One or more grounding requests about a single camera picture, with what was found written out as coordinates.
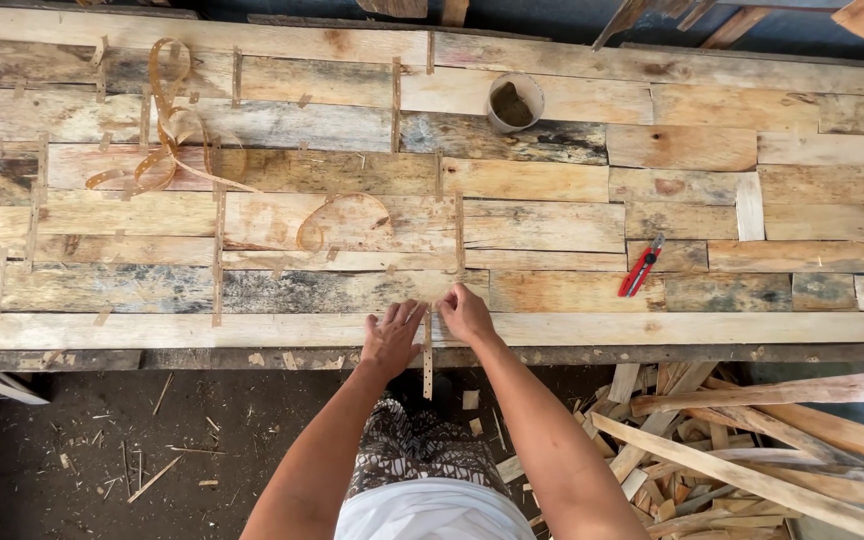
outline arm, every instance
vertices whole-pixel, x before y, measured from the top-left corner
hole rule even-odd
[[[412,340],[426,305],[410,318],[415,307],[415,300],[393,303],[381,324],[368,315],[359,365],[282,457],[240,540],[334,536],[366,420],[389,381],[422,351]]]
[[[482,362],[552,535],[648,540],[592,439],[498,336],[485,301],[457,283],[436,308]]]

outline patterned pants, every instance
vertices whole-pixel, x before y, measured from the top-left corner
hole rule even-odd
[[[398,482],[441,478],[468,481],[511,497],[489,447],[462,425],[432,410],[407,414],[395,399],[379,399],[366,421],[345,498]]]

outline dirt floor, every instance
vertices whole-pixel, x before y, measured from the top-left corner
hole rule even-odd
[[[571,411],[575,399],[591,398],[610,382],[613,370],[549,366],[534,373]],[[508,449],[498,440],[492,415],[498,406],[484,372],[446,373],[454,382],[455,420],[480,417],[481,436],[495,459],[512,456],[508,431],[503,429]],[[0,400],[0,538],[237,538],[282,456],[346,374],[176,371],[154,416],[169,372],[42,375],[33,385],[50,404]],[[474,389],[482,390],[479,409],[461,410],[462,390]],[[101,446],[95,440],[100,431]],[[132,503],[120,479],[123,442],[132,492],[138,487],[139,451],[143,483],[181,456]],[[225,454],[179,452],[173,445]],[[71,461],[68,468],[62,454]],[[201,481],[218,484],[200,486]],[[512,499],[531,519],[541,511],[531,495],[523,497],[523,482],[512,483]],[[538,538],[547,537],[544,523],[534,530]]]

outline white shirt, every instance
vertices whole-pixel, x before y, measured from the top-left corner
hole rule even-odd
[[[376,487],[342,505],[335,540],[535,540],[522,512],[497,491],[454,478]]]

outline hand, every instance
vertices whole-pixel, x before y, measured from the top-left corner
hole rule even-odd
[[[452,336],[469,345],[498,337],[485,300],[462,283],[452,285],[445,298],[436,301],[436,310]]]
[[[393,303],[385,311],[382,322],[376,315],[366,317],[366,344],[362,347],[361,364],[369,364],[387,381],[405,371],[409,361],[424,350],[420,343],[413,344],[419,325],[428,310],[424,301],[417,303],[411,298],[405,303]]]

